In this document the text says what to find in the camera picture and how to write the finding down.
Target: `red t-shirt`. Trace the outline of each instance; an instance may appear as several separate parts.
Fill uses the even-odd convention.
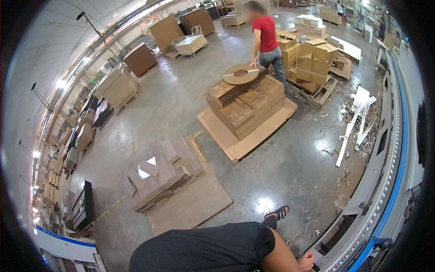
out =
[[[260,52],[269,52],[278,46],[275,38],[275,22],[270,16],[262,16],[252,22],[252,31],[261,31]]]

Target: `black shorts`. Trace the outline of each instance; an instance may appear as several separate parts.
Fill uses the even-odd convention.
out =
[[[276,217],[272,217],[276,227]],[[258,222],[170,230],[143,242],[133,252],[129,272],[252,272],[274,248],[273,232]]]

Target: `hand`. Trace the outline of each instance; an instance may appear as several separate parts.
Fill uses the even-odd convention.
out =
[[[298,264],[302,272],[310,270],[314,265],[314,254],[311,253],[311,251],[308,251],[298,260]]]
[[[257,57],[252,58],[252,63],[249,65],[249,68],[257,67]]]

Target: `man's arm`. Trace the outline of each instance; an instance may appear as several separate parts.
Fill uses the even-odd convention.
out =
[[[252,63],[249,67],[257,67],[257,53],[260,49],[261,30],[254,29],[254,45],[252,46]]]

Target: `blue machine rail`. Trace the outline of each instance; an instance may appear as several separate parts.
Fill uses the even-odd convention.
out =
[[[395,204],[397,195],[399,193],[399,188],[403,180],[403,173],[405,172],[406,151],[408,147],[408,118],[407,118],[406,103],[405,103],[405,91],[403,89],[402,78],[397,69],[397,64],[394,58],[391,58],[391,60],[393,62],[394,70],[397,75],[399,90],[400,90],[400,98],[402,102],[402,150],[400,152],[400,163],[397,171],[396,181],[394,183],[394,187],[391,192],[391,196],[388,201],[387,207],[385,208],[384,213],[382,214],[382,217],[379,220],[378,225],[376,226],[376,229],[373,231],[373,234],[371,235],[371,239],[369,240],[368,244],[362,251],[361,255],[355,261],[353,266],[349,269],[349,272],[355,272],[362,265],[362,263],[366,260],[366,258],[372,251],[373,245],[375,244],[373,238],[378,238],[379,234],[382,232],[382,230],[385,227],[385,224],[390,216],[391,210],[393,209],[393,206]]]

